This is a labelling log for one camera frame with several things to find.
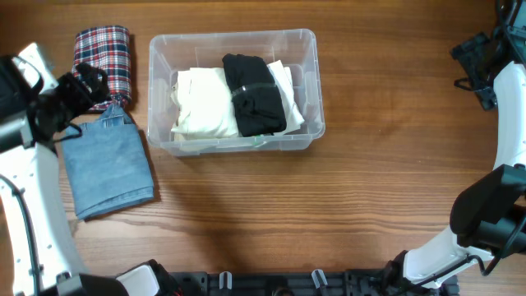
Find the red plaid shirt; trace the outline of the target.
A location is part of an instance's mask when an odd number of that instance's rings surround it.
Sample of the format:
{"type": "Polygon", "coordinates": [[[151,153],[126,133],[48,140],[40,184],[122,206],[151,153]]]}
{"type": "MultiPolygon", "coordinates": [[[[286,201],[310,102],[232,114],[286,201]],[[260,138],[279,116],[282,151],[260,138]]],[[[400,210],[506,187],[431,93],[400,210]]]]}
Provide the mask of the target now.
{"type": "Polygon", "coordinates": [[[131,50],[129,29],[121,25],[96,26],[76,34],[72,74],[81,79],[76,66],[86,63],[104,70],[109,97],[90,109],[102,113],[111,104],[124,107],[132,101],[131,50]]]}

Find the white printed t-shirt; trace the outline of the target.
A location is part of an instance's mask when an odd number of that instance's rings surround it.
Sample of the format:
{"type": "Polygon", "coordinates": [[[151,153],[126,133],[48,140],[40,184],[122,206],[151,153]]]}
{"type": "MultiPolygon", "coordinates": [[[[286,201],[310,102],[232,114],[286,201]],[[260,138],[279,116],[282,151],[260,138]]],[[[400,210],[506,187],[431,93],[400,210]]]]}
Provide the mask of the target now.
{"type": "Polygon", "coordinates": [[[290,132],[295,132],[301,128],[305,119],[301,115],[298,105],[294,100],[293,79],[289,67],[285,67],[280,60],[267,65],[272,74],[275,84],[278,86],[282,99],[286,128],[282,132],[276,132],[276,136],[282,136],[290,132]]]}

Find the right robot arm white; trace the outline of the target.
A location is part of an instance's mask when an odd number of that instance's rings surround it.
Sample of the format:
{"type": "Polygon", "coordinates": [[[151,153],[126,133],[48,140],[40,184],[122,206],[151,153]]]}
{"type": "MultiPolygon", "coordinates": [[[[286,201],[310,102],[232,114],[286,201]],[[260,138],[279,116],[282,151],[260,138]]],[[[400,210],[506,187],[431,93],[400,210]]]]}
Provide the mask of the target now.
{"type": "Polygon", "coordinates": [[[371,286],[383,295],[446,295],[446,285],[477,265],[490,275],[499,262],[525,252],[525,3],[497,1],[496,26],[450,51],[466,76],[454,86],[497,111],[493,170],[461,192],[448,226],[419,248],[401,252],[371,286]]]}

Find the clear plastic storage container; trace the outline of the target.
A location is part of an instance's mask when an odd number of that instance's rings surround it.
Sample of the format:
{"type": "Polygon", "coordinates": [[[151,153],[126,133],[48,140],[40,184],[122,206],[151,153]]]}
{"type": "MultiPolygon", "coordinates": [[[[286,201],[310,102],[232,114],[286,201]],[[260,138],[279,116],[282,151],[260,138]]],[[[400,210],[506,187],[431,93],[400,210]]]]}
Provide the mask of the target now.
{"type": "Polygon", "coordinates": [[[316,36],[309,29],[189,35],[157,35],[150,41],[147,140],[171,155],[259,150],[304,150],[324,135],[325,116],[316,36]],[[222,67],[227,53],[281,61],[292,72],[294,100],[304,118],[300,128],[282,136],[177,141],[171,131],[179,108],[170,92],[178,72],[192,67],[222,67]]]}

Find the blue jeans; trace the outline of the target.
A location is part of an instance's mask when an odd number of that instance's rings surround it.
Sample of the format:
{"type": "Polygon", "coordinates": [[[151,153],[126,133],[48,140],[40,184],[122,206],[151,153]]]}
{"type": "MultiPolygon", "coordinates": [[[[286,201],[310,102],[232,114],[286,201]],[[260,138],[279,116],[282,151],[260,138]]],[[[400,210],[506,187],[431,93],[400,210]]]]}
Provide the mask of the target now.
{"type": "Polygon", "coordinates": [[[62,156],[78,219],[92,219],[154,198],[139,131],[113,104],[91,123],[65,130],[62,156]]]}

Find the cream cloth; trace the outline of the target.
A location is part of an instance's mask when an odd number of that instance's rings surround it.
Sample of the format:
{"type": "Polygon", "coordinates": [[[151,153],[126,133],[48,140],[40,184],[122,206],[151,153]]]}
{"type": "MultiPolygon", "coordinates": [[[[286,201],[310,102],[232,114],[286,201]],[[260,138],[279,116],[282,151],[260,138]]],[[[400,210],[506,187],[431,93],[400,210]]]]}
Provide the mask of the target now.
{"type": "Polygon", "coordinates": [[[192,67],[179,71],[170,98],[178,107],[178,119],[171,128],[176,141],[239,136],[223,68],[192,67]]]}

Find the black garment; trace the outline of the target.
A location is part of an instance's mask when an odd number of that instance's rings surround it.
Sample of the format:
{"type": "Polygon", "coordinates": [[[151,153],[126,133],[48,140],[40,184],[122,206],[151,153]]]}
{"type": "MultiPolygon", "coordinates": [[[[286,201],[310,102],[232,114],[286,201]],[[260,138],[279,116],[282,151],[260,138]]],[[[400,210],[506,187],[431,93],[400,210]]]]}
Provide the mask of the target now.
{"type": "Polygon", "coordinates": [[[284,131],[287,123],[281,94],[265,61],[257,56],[227,53],[222,62],[241,136],[284,131]]]}

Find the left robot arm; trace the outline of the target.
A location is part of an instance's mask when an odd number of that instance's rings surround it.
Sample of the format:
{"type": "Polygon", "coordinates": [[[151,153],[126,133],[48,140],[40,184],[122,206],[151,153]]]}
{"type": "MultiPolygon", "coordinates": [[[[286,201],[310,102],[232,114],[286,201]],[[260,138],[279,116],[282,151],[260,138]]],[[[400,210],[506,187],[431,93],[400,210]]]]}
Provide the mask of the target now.
{"type": "Polygon", "coordinates": [[[109,94],[107,73],[86,63],[55,78],[39,58],[1,59],[1,199],[16,295],[160,295],[168,288],[156,261],[114,277],[92,275],[73,241],[59,189],[61,167],[80,219],[154,195],[139,132],[122,108],[74,123],[109,94]]]}

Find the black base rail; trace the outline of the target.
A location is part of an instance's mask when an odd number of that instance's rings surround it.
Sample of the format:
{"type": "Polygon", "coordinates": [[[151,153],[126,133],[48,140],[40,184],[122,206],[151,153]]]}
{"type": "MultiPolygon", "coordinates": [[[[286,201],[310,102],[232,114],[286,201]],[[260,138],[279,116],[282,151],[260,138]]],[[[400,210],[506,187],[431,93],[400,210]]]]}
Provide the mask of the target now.
{"type": "Polygon", "coordinates": [[[271,296],[271,295],[400,295],[401,289],[381,287],[378,270],[330,272],[316,280],[313,272],[233,275],[206,272],[173,272],[185,295],[271,296]]]}

